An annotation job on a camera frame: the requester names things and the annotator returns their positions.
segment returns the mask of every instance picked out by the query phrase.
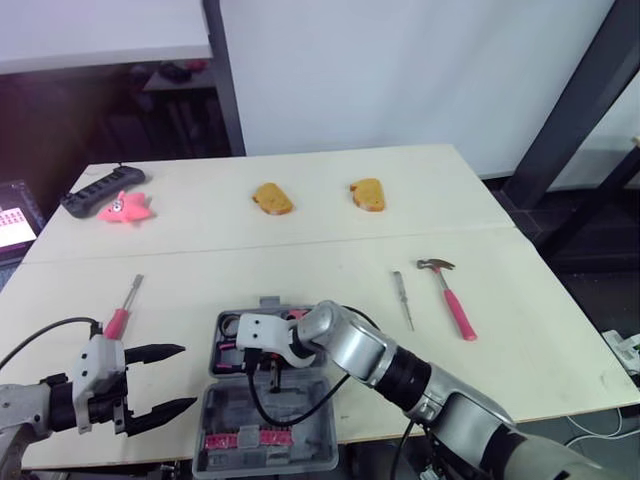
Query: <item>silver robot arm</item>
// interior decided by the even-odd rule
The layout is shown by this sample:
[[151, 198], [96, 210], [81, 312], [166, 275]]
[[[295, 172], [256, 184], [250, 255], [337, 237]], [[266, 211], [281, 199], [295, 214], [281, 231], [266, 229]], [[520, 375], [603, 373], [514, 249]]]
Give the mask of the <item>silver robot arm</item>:
[[323, 301], [292, 322], [291, 351], [324, 351], [340, 368], [400, 407], [436, 440], [457, 478], [613, 480], [623, 478], [551, 440], [518, 432], [493, 400], [420, 360], [358, 315]]

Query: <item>screwdriver shaft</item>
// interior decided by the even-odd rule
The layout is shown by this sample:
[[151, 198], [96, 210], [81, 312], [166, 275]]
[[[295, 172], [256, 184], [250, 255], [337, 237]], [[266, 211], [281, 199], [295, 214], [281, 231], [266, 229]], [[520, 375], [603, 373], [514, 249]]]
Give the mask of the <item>screwdriver shaft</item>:
[[143, 275], [137, 274], [136, 278], [133, 279], [131, 290], [129, 290], [129, 294], [127, 295], [127, 298], [124, 299], [124, 303], [122, 304], [123, 310], [129, 310], [129, 305], [131, 305], [131, 302], [133, 301], [133, 297], [138, 291], [138, 288], [140, 288], [140, 284], [142, 283], [143, 278], [144, 278]]

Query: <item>black cable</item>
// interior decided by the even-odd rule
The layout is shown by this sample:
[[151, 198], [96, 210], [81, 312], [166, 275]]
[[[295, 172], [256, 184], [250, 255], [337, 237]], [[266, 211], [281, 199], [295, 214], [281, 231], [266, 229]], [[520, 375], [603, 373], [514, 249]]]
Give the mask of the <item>black cable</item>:
[[253, 399], [253, 403], [255, 404], [256, 410], [258, 410], [258, 413], [260, 414], [262, 419], [268, 424], [273, 425], [274, 427], [292, 427], [293, 425], [297, 425], [298, 423], [306, 420], [311, 415], [316, 413], [320, 409], [320, 407], [322, 407], [322, 405], [324, 405], [327, 402], [327, 400], [329, 400], [338, 391], [338, 389], [342, 385], [344, 385], [344, 382], [346, 382], [350, 378], [349, 374], [342, 377], [340, 381], [336, 383], [333, 386], [333, 388], [329, 390], [327, 394], [324, 397], [322, 397], [322, 399], [320, 399], [320, 401], [317, 404], [311, 407], [311, 410], [309, 410], [307, 413], [304, 413], [300, 415], [298, 418], [294, 418], [293, 420], [287, 420], [283, 422], [283, 421], [271, 418], [269, 414], [266, 412], [266, 410], [264, 409], [264, 407], [262, 406], [262, 404], [260, 403], [260, 398], [258, 397], [258, 392], [256, 391], [256, 385], [253, 382], [253, 373], [254, 372], [247, 373], [247, 378], [249, 379], [249, 393], [251, 393], [251, 398]]
[[9, 363], [9, 361], [16, 356], [16, 354], [18, 354], [18, 352], [20, 352], [20, 350], [22, 350], [24, 347], [26, 347], [28, 344], [30, 344], [31, 342], [33, 342], [36, 338], [38, 338], [40, 335], [47, 333], [49, 330], [53, 330], [56, 327], [60, 327], [62, 325], [67, 325], [69, 323], [88, 323], [91, 325], [91, 332], [92, 334], [94, 332], [96, 332], [96, 329], [100, 328], [100, 324], [95, 321], [92, 318], [86, 318], [86, 317], [75, 317], [75, 318], [67, 318], [64, 320], [60, 320], [58, 322], [54, 322], [51, 325], [47, 325], [44, 328], [41, 328], [40, 330], [38, 330], [36, 333], [34, 333], [33, 335], [31, 335], [30, 337], [26, 338], [25, 340], [23, 340], [20, 345], [18, 345], [16, 348], [14, 348], [13, 350], [11, 350], [11, 352], [9, 352], [9, 354], [4, 357], [2, 359], [2, 361], [0, 361], [0, 370], [2, 370], [2, 368]]
[[[369, 316], [363, 312], [361, 312], [360, 310], [358, 310], [357, 308], [354, 307], [350, 307], [349, 305], [343, 305], [344, 308], [346, 308], [347, 310], [355, 313], [356, 315], [359, 315], [360, 317], [362, 317], [363, 319], [365, 319], [367, 322], [369, 322], [371, 324], [371, 326], [373, 326], [376, 330], [380, 330], [380, 328], [378, 327], [378, 325], [376, 325], [376, 323], [371, 320], [371, 318], [369, 318]], [[255, 373], [255, 367], [251, 367], [249, 364], [250, 363], [256, 363], [257, 366], [257, 358], [253, 358], [251, 361], [247, 361], [247, 377], [249, 380], [249, 393], [251, 394], [251, 398], [253, 399], [253, 403], [256, 406], [256, 410], [258, 410], [258, 413], [260, 414], [260, 416], [262, 417], [262, 419], [269, 423], [270, 425], [273, 425], [275, 427], [291, 427], [293, 425], [297, 425], [298, 423], [306, 420], [307, 418], [309, 418], [311, 415], [313, 415], [314, 413], [316, 413], [320, 407], [322, 407], [322, 405], [324, 405], [327, 400], [329, 400], [339, 389], [340, 387], [342, 387], [342, 385], [344, 385], [344, 383], [349, 380], [350, 375], [346, 374], [344, 377], [342, 377], [340, 379], [340, 381], [338, 383], [336, 383], [333, 388], [331, 390], [329, 390], [327, 392], [327, 394], [322, 397], [322, 399], [320, 399], [320, 401], [314, 405], [313, 407], [311, 407], [311, 409], [299, 416], [298, 418], [294, 418], [293, 420], [287, 420], [285, 422], [280, 421], [280, 420], [276, 420], [274, 418], [271, 418], [271, 416], [269, 416], [269, 414], [266, 412], [266, 410], [264, 409], [264, 407], [262, 406], [262, 403], [260, 402], [260, 398], [258, 397], [258, 392], [256, 390], [256, 386], [254, 383], [254, 373]]]
[[363, 312], [361, 312], [360, 310], [358, 310], [357, 308], [354, 307], [350, 307], [349, 305], [343, 305], [344, 308], [346, 308], [347, 310], [352, 311], [353, 313], [360, 315], [362, 318], [364, 318], [367, 322], [369, 322], [371, 324], [371, 326], [373, 328], [375, 328], [376, 330], [380, 330], [380, 327], [378, 327], [378, 325], [376, 325], [376, 322], [374, 322], [373, 320], [371, 320], [371, 318], [369, 318], [369, 316]]
[[409, 425], [407, 425], [407, 429], [402, 434], [402, 439], [400, 439], [400, 443], [396, 447], [396, 453], [393, 455], [393, 462], [391, 463], [391, 471], [389, 472], [389, 480], [396, 480], [396, 470], [398, 469], [398, 463], [400, 462], [400, 454], [402, 453], [402, 447], [407, 442], [407, 438], [409, 438], [409, 434], [411, 433], [411, 429], [416, 423], [411, 420]]

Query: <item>pink screwdriver handle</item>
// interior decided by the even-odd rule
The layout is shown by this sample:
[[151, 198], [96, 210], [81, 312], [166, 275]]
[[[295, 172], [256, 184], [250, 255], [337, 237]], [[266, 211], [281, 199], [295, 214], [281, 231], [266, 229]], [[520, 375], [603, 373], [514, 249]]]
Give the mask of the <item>pink screwdriver handle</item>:
[[129, 319], [129, 311], [124, 308], [118, 308], [111, 317], [109, 324], [104, 329], [105, 338], [112, 340], [120, 340], [124, 329], [127, 327], [127, 320]]
[[464, 313], [462, 305], [460, 305], [460, 301], [458, 300], [458, 297], [456, 297], [455, 293], [453, 293], [449, 289], [446, 289], [444, 291], [444, 298], [447, 300], [447, 304], [449, 305], [451, 313], [453, 313], [453, 318], [456, 319], [456, 323], [458, 324], [458, 328], [460, 329], [462, 338], [464, 338], [468, 342], [478, 338], [478, 335], [476, 335], [476, 332], [473, 331], [473, 328], [471, 327], [471, 324], [467, 319], [467, 315]]

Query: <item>bread slice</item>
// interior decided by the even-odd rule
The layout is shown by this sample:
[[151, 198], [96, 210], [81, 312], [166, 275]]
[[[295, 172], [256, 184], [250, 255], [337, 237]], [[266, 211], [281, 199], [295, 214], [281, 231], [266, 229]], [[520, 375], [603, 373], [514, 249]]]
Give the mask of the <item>bread slice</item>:
[[377, 178], [365, 178], [352, 183], [349, 189], [353, 192], [353, 201], [368, 212], [384, 210], [384, 193], [382, 184]]
[[283, 215], [293, 210], [293, 203], [275, 183], [261, 185], [252, 198], [269, 215]]

